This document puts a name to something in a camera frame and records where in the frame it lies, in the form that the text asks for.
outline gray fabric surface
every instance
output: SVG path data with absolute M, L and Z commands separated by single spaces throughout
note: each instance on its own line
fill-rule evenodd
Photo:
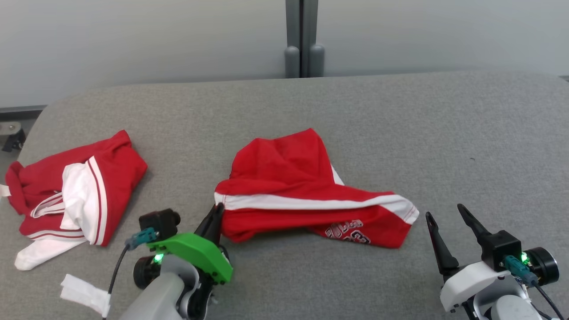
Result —
M 3 319 L 97 319 L 59 298 L 66 273 L 106 288 L 138 216 L 171 207 L 193 231 L 235 153 L 255 137 L 314 128 L 351 186 L 393 190 L 421 211 L 399 250 L 327 240 L 305 231 L 224 244 L 233 281 L 216 290 L 209 319 L 466 319 L 446 314 L 424 213 L 431 211 L 462 264 L 480 247 L 456 209 L 464 203 L 491 231 L 525 249 L 543 246 L 561 279 L 544 289 L 565 314 L 569 302 L 569 84 L 523 72 L 134 85 L 98 89 L 49 106 L 33 127 L 24 165 L 75 146 L 130 134 L 149 165 L 107 248 L 83 244 L 29 272 L 14 257 L 30 241 L 1 204 Z M 109 319 L 140 290 L 130 252 L 118 273 Z M 534 290 L 535 303 L 552 314 Z

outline green led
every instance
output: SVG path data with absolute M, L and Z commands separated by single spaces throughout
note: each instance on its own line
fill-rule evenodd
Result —
M 522 263 L 528 264 L 529 262 L 530 262 L 530 259 L 527 257 L 527 254 L 525 252 L 522 252 Z
M 154 256 L 154 262 L 155 263 L 160 263 L 162 261 L 162 258 L 164 257 L 164 253 L 161 253 L 159 255 Z

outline white panel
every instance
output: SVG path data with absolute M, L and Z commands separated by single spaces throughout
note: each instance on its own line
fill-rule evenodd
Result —
M 505 67 L 569 75 L 566 0 L 319 1 L 324 74 Z
M 1 0 L 0 106 L 110 85 L 284 77 L 285 2 Z

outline red and white clothing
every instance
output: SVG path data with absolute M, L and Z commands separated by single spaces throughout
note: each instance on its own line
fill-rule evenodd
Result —
M 112 138 L 52 155 L 6 173 L 10 204 L 35 240 L 15 265 L 33 267 L 85 242 L 107 246 L 146 163 L 122 130 Z
M 259 232 L 306 227 L 331 239 L 399 248 L 419 211 L 393 192 L 345 186 L 312 129 L 241 149 L 215 189 L 222 233 L 235 242 Z

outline green bracket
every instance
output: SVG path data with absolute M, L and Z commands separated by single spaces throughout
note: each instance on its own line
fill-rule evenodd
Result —
M 211 241 L 195 233 L 179 233 L 166 240 L 147 243 L 156 254 L 172 253 L 188 261 L 203 272 L 208 273 L 214 281 L 229 282 L 233 267 L 219 248 Z

